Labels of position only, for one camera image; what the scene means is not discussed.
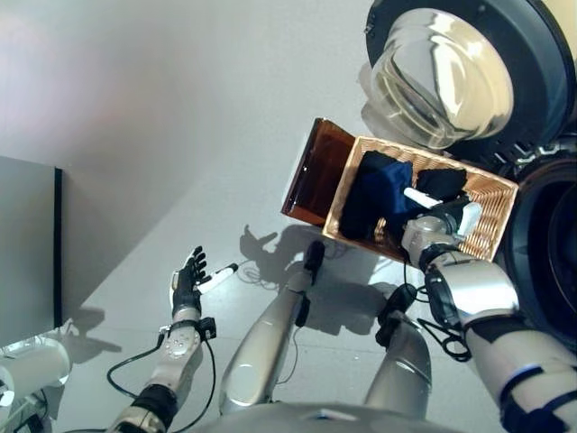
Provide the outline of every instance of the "dark blue cloth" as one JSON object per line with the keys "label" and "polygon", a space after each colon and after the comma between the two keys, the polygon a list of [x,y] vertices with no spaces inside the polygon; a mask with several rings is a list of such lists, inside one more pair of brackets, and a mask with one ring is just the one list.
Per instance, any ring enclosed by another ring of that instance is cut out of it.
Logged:
{"label": "dark blue cloth", "polygon": [[402,227],[425,210],[403,194],[411,186],[413,164],[379,152],[366,152],[343,207],[340,231],[352,239],[372,239],[379,218],[399,242]]}

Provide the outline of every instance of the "white wall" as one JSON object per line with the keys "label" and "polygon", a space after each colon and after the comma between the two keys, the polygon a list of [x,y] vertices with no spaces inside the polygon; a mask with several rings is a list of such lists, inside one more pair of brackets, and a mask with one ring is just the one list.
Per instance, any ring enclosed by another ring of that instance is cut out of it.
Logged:
{"label": "white wall", "polygon": [[[191,246],[203,244],[214,267],[241,262],[249,224],[257,236],[278,232],[267,245],[275,250],[280,232],[295,224],[279,208],[316,116],[367,133],[356,80],[367,59],[370,3],[0,4],[0,154],[67,174],[65,312],[81,336],[69,336],[76,364],[56,431],[101,427],[127,404],[105,383],[105,369],[154,341],[169,315],[170,273]],[[285,233],[300,246],[310,239],[307,229]],[[348,252],[329,269],[336,280],[364,284],[376,262]],[[384,264],[382,279],[400,283],[399,266]],[[206,296],[206,314],[219,326],[219,372],[272,296],[239,279]],[[302,364],[279,398],[360,401],[382,359],[374,330],[358,336],[342,328],[337,337],[307,328]],[[478,380],[434,355],[441,386],[430,418],[496,431],[496,410]],[[307,367],[316,368],[314,382]],[[121,377],[136,388],[149,371],[150,360]],[[449,385],[456,374],[462,390]],[[207,386],[206,363],[193,387],[200,391],[175,424],[197,413]]]}

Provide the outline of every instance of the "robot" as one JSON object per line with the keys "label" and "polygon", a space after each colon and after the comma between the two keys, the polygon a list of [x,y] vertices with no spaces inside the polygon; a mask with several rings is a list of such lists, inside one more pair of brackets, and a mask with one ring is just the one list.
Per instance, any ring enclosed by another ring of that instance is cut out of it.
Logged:
{"label": "robot", "polygon": [[[430,307],[438,325],[471,356],[500,408],[509,432],[577,429],[577,357],[551,336],[528,327],[517,294],[496,264],[457,249],[451,218],[427,213],[407,222],[402,246],[425,274]],[[307,290],[324,255],[313,242],[301,272],[254,323],[224,372],[222,417],[195,429],[219,432],[452,431],[425,420],[431,364],[419,325],[405,315],[412,302],[399,287],[379,314],[377,341],[387,347],[362,406],[272,403],[272,392],[289,345],[291,329],[303,326]],[[188,395],[201,359],[201,342],[215,335],[215,322],[201,319],[205,255],[195,250],[172,282],[172,325],[151,379],[108,432],[164,433]]]}

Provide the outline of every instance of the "black connector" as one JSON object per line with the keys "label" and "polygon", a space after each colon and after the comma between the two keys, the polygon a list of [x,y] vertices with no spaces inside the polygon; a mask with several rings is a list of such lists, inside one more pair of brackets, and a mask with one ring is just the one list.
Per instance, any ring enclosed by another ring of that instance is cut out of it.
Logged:
{"label": "black connector", "polygon": [[203,318],[197,324],[197,332],[200,334],[202,341],[212,340],[216,338],[216,322],[215,318]]}

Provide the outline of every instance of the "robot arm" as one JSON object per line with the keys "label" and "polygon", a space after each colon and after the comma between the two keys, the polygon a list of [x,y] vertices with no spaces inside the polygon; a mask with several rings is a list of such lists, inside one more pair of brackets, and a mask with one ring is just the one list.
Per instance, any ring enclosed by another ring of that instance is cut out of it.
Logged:
{"label": "robot arm", "polygon": [[577,358],[519,315],[515,288],[498,265],[457,250],[438,216],[407,224],[402,245],[425,273],[433,317],[459,331],[510,432],[577,428]]}
{"label": "robot arm", "polygon": [[160,360],[144,390],[108,432],[166,433],[187,398],[192,376],[202,361],[200,344],[216,335],[214,319],[200,318],[200,286],[210,278],[202,271],[205,258],[198,247],[183,269],[175,272],[171,284],[172,325],[160,346]]}

